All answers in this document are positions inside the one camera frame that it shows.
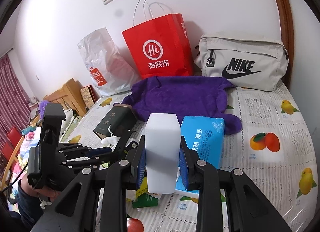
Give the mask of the person's left hand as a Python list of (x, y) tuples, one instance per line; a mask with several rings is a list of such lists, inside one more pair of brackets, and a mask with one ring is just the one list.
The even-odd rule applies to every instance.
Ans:
[(28, 179), (27, 179), (27, 175), (25, 175), (22, 179), (21, 179), (21, 189), (28, 194), (29, 196), (33, 196), (33, 197), (39, 197), (39, 196), (43, 196), (43, 197), (48, 197), (50, 199), (51, 202), (53, 202), (59, 195), (60, 192), (59, 191), (55, 191), (47, 186), (44, 186), (42, 189), (33, 189), (33, 187), (31, 185), (29, 185), (28, 183)]

